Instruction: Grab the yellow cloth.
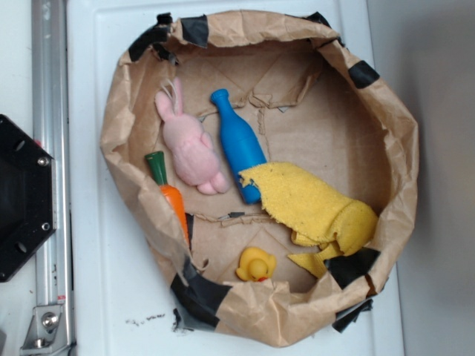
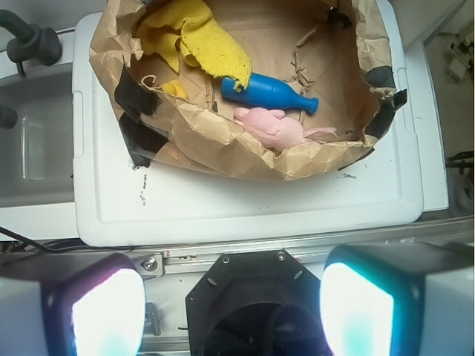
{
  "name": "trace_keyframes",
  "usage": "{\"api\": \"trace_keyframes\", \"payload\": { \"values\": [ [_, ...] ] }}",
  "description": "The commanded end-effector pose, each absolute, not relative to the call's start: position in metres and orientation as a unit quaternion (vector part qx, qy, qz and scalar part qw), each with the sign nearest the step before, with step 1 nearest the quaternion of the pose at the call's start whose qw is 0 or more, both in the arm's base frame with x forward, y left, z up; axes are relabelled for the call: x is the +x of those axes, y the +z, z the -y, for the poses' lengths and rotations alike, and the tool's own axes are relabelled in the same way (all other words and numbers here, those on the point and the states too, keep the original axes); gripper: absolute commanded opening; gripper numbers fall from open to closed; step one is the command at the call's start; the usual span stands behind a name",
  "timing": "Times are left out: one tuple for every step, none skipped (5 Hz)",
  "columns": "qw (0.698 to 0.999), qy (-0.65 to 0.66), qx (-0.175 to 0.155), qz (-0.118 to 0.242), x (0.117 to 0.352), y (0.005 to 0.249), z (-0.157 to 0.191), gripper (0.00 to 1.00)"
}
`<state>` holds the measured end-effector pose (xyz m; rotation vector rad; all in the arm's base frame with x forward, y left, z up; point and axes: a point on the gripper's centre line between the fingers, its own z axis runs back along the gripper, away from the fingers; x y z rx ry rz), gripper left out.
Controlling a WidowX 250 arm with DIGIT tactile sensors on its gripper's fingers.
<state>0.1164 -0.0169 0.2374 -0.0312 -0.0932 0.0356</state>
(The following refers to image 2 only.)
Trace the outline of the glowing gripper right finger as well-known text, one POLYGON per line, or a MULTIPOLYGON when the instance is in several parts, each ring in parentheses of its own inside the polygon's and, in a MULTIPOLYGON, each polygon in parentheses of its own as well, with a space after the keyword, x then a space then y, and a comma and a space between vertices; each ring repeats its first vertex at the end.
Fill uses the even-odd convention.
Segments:
POLYGON ((472 245, 339 245, 319 299, 334 355, 474 354, 472 245))

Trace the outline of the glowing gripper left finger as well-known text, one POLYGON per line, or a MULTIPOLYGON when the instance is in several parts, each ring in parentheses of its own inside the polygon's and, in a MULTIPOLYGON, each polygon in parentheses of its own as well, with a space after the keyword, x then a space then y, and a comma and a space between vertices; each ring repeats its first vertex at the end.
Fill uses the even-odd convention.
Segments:
POLYGON ((136 355, 145 286, 119 252, 1 257, 2 355, 136 355))

